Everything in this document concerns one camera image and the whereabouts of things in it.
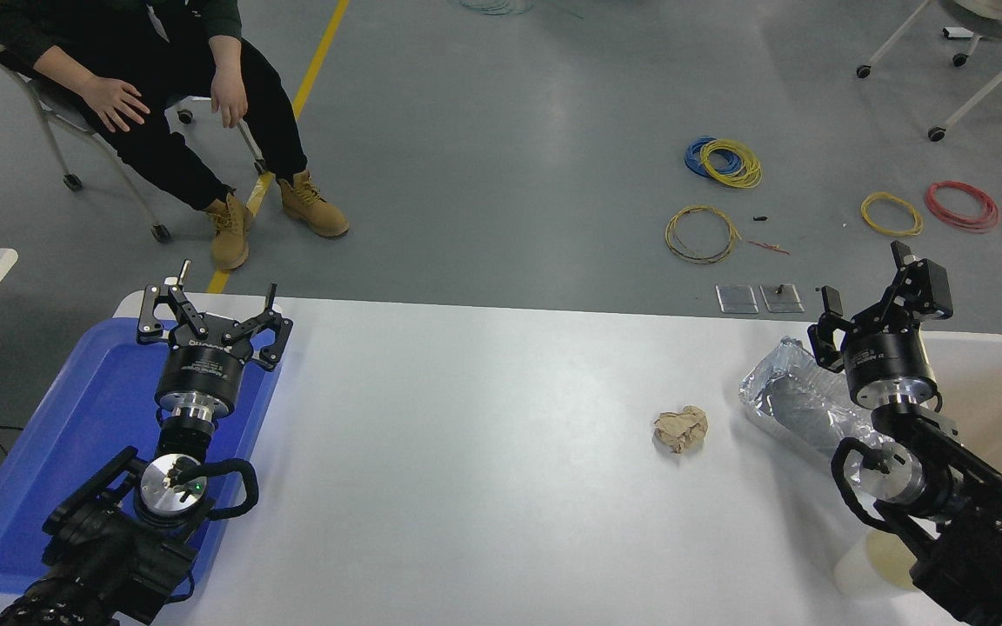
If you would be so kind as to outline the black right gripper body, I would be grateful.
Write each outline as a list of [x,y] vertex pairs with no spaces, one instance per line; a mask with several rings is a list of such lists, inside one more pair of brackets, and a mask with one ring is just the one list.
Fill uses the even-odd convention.
[[843,341],[848,396],[859,407],[891,402],[922,404],[939,392],[921,331],[851,334]]

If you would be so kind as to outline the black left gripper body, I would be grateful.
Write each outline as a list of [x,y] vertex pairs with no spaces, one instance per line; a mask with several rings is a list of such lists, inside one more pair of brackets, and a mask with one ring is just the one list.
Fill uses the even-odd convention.
[[198,338],[192,326],[176,325],[168,333],[170,353],[156,389],[156,404],[174,410],[177,401],[190,395],[209,396],[214,410],[233,410],[240,391],[245,365],[253,354],[250,340],[226,344],[226,334],[234,336],[238,321],[207,318],[207,337]]

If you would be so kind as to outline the person's right hand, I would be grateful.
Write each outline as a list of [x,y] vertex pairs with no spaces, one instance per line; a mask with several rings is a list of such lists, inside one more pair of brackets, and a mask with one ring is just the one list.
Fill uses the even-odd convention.
[[77,92],[110,132],[131,131],[132,124],[144,124],[144,119],[151,113],[150,107],[142,100],[142,94],[123,80],[87,77]]

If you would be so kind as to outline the person's left hand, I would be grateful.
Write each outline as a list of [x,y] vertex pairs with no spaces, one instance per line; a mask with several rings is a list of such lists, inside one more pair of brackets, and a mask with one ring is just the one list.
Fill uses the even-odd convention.
[[210,84],[212,111],[227,130],[234,130],[246,118],[248,96],[242,71],[237,66],[217,66]]

